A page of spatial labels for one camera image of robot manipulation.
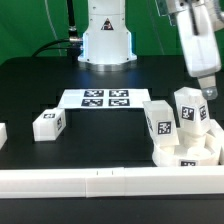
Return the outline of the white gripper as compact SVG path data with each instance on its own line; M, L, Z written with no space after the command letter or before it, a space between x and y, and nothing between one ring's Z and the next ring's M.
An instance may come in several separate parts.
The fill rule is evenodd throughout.
M156 0L160 16L178 27L188 73L199 77L206 100L217 98L216 77L221 59L215 32L224 29L224 11L219 0Z

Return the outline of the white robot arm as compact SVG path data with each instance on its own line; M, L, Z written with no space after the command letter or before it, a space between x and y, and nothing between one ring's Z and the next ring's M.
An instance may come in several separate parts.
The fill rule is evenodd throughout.
M161 16L178 27L187 71L198 79L203 97L218 96L215 73L221 59L215 32L224 28L219 0L155 0ZM132 37L125 24L125 0L88 0L89 25L83 34L84 68L119 71L135 62Z

